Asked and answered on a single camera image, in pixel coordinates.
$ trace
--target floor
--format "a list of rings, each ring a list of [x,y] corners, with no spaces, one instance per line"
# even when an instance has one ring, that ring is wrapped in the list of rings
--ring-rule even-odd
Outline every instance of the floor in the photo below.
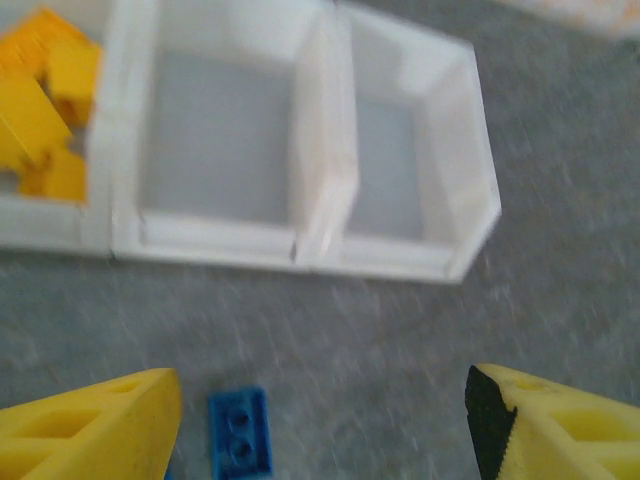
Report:
[[[0,407],[173,366],[177,479],[205,395],[269,395],[278,479],[479,478],[494,362],[640,404],[640,59],[479,0],[368,4],[472,41],[504,206],[459,287],[0,253]]]

